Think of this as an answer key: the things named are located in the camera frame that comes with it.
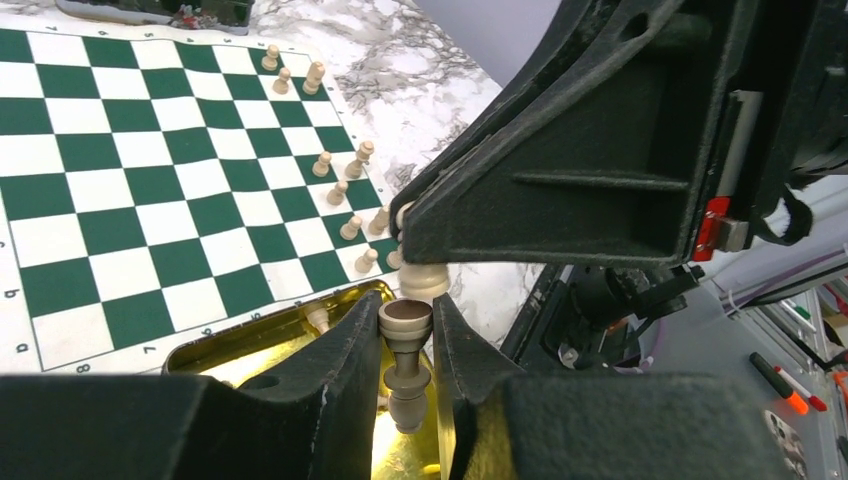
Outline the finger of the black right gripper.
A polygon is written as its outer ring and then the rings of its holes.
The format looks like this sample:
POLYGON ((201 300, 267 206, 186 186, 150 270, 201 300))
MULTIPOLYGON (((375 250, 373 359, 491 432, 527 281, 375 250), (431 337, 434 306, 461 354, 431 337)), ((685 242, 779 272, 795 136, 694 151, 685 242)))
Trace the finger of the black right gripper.
POLYGON ((518 75, 391 204, 412 264, 689 261, 745 1, 565 1, 518 75))

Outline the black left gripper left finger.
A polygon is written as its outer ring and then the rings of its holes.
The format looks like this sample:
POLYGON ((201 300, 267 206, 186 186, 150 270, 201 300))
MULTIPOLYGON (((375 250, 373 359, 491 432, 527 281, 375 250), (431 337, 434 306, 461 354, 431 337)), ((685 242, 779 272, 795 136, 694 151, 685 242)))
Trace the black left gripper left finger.
POLYGON ((367 479, 379 293, 232 388, 201 375, 1 380, 5 479, 367 479))

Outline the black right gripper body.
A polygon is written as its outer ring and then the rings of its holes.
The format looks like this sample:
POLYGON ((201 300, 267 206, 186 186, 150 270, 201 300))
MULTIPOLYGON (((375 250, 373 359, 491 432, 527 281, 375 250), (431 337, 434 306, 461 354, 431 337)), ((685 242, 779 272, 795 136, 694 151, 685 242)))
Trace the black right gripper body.
POLYGON ((751 5, 754 28, 726 91, 696 262, 755 238, 798 243, 813 213, 795 191, 847 172, 846 2, 751 5))

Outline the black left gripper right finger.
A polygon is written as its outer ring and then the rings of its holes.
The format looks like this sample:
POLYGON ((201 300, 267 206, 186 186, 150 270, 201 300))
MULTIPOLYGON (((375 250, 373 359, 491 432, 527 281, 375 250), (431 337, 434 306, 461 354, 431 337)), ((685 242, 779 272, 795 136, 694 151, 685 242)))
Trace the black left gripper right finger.
POLYGON ((433 303, 446 479, 788 479, 747 391, 691 374, 529 373, 433 303))

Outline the white chess piece felt base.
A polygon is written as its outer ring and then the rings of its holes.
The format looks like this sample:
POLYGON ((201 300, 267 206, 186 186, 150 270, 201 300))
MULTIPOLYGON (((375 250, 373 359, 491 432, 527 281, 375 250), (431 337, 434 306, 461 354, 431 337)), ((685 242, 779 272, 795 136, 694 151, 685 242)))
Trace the white chess piece felt base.
POLYGON ((395 363, 383 375, 390 391, 388 411, 397 430, 416 433, 428 410, 425 390, 431 373, 420 363, 420 353, 433 328, 433 309, 423 301, 396 299, 378 311, 379 330, 395 363))

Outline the white pawn chess piece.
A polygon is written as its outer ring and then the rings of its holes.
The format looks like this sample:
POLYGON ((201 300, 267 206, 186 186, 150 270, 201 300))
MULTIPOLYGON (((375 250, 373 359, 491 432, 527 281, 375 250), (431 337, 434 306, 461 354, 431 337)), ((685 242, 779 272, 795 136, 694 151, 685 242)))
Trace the white pawn chess piece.
POLYGON ((399 270, 403 264, 401 247, 398 246, 386 256, 386 264, 393 270, 399 270))

